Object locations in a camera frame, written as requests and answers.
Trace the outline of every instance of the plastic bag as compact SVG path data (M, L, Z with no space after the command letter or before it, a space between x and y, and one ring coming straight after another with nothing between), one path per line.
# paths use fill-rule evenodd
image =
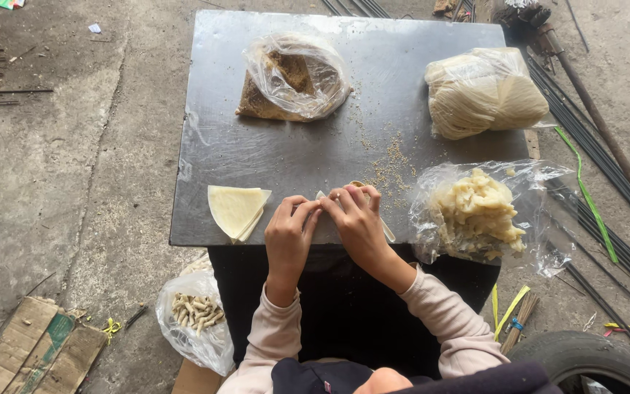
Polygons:
M549 109L516 48L476 48L429 63L424 79L432 131L449 139L530 127Z
M155 312L162 335L171 343L171 347L198 366L227 376L234 366L234 346L228 324L223 322L205 328L199 337L191 327L181 327L171 313L171 302L177 291L191 296L211 296L222 308L223 302L213 270L188 273L164 283L157 297Z
M444 193L460 179L470 177L474 168L502 182L512 193L511 203L517 211L512 223L526 231L521 235L521 242L526 246L523 252L517 252L499 239L482 234L470 239L456 239L453 235L444 234L447 224L441 210L434 204L439 196L437 193ZM417 179L409 210L410 223L416 229L415 239L411 242L416 257L427 264L443 254L486 264L499 265L501 262L503 266L532 267L535 273L546 277L560 272L575 246L558 228L554 219L566 228L575 228L576 223L563 205L548 197L546 181L549 179L559 180L553 182L556 184L574 185L576 177L569 168L550 161L532 159L511 163L443 163L427 168ZM501 259L493 258L494 252L487 256L491 250L500 250L503 253Z
M238 115L313 121L329 116L349 95L345 61L320 37L271 34L253 40L242 56L247 75Z

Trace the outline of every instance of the green plastic strap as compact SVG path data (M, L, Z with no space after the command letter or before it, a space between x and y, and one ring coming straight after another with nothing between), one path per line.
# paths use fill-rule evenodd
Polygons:
M587 204L590 206L590 210L592 211L592 214L594 215L594 219L597 220L597 226L599 227L599 232L602 233L602 238L604 238L604 244L607 246L609 257L611 258L612 262L618 263L619 259L617 258L617 254L614 253L614 247L612 246L612 241L609 239L609 234L607 234L607 228L604 227L604 222L602 221L602 217L599 216L599 211L597 210L597 206L594 204L594 201L592 201L592 196L590 195L590 193L587 191L587 188L582 183L582 177L581 177L582 158L580 157L580 153L578 153L578 150L575 147L573 147L573 144L571 144L570 140L565 136L565 134L563 133L563 130L561 130L560 127L556 126L554 127L554 129L556 129L558 134L561 135L561 138L563 138L563 140L565 141L566 144L568 144L568 146L571 148L575 156L577 156L577 183L580 184L580 190L582 191L582 195L584 196L584 199L587 200Z

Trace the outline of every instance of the tire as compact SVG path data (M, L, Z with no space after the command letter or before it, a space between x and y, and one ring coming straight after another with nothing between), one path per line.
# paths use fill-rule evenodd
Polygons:
M553 384L565 389L577 375L598 381L614 394L630 393L630 345L577 331L545 332L514 345L513 362L534 360Z

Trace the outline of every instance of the metal table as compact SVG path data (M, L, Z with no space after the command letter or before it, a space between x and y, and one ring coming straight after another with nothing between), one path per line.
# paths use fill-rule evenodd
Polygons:
M253 38L280 31L325 37L349 64L355 92L328 119L297 123L234 115L245 73L241 51ZM230 244L211 216L209 184L273 191L246 242L262 245L284 197L314 198L352 180L380 190L381 216L396 242L406 243L415 174L445 161L529 157L521 130L459 141L431 136L425 66L475 47L502 46L502 29L494 24L198 11L170 244ZM313 244L339 243L328 215L320 218Z

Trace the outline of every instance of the sleeve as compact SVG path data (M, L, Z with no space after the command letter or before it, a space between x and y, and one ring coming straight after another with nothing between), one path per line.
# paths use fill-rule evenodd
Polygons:
M273 389L272 368L283 358L298 359L300 351L300 292L286 308L272 304L262 287L259 307L252 318L252 330L244 360L228 377L218 394L270 393Z
M435 276L424 273L419 265L416 269L415 282L400 298L442 345L442 378L470 375L509 363L483 318Z

